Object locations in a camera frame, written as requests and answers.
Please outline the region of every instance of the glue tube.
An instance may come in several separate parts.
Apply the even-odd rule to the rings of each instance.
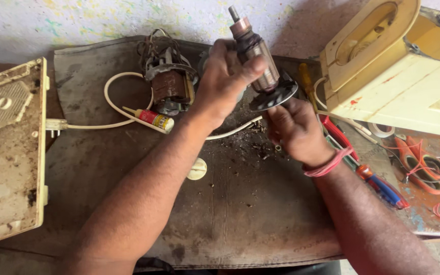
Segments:
[[[174,120],[165,115],[160,115],[148,109],[133,110],[127,107],[122,108],[133,113],[133,115],[139,120],[143,120],[149,124],[152,124],[155,127],[165,130],[166,132],[170,132],[174,127]]]

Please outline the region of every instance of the hand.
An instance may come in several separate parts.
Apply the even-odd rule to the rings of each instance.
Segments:
[[[292,158],[311,169],[329,162],[335,150],[325,140],[310,103],[291,98],[285,104],[267,110],[269,139],[282,144]]]
[[[258,56],[230,76],[227,56],[232,52],[227,51],[227,43],[231,42],[215,41],[195,101],[188,111],[189,116],[202,118],[202,124],[209,127],[210,132],[220,127],[234,110],[238,95],[267,68],[264,57]]]

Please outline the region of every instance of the motor assembly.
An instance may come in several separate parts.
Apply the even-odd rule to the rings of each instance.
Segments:
[[[164,35],[154,36],[158,31]],[[187,111],[195,99],[193,85],[199,77],[180,54],[177,41],[163,29],[156,29],[138,44],[137,52],[145,79],[152,86],[154,109],[168,116]]]
[[[240,18],[234,6],[228,10],[234,20],[230,31],[237,42],[239,60],[244,64],[258,55],[264,55],[268,63],[264,74],[251,84],[259,96],[254,98],[249,108],[253,111],[264,111],[285,102],[296,93],[298,85],[286,72],[282,72],[280,76],[264,39],[252,31],[248,18]]]

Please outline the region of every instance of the dirty work mat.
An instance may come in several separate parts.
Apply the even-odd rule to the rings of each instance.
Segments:
[[[70,124],[126,119],[107,104],[103,87],[117,73],[137,72],[135,47],[141,39],[55,52],[59,98]],[[181,42],[181,52],[193,67],[207,48]],[[291,63],[295,70],[297,63]],[[140,79],[123,78],[111,85],[109,94],[117,106],[144,108],[150,87]],[[231,130],[254,116],[248,110],[252,97],[242,99],[223,127]],[[33,250],[63,253],[102,198],[162,138],[138,123],[63,131],[47,153],[50,204]],[[208,165],[207,174],[198,181],[185,180],[167,226],[146,256],[175,269],[222,269],[304,265],[341,255],[319,193],[301,165],[275,152],[265,133],[251,129],[206,141],[199,156]]]

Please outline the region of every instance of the hairy arm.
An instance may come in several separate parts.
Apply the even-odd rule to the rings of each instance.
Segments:
[[[309,168],[329,162],[312,106],[292,99],[268,110],[269,135]],[[342,251],[358,274],[440,274],[429,250],[344,163],[314,178],[335,225]]]
[[[259,57],[230,76],[227,54],[226,42],[215,42],[191,109],[94,211],[64,260],[63,273],[131,274],[154,244],[205,138],[267,67]]]

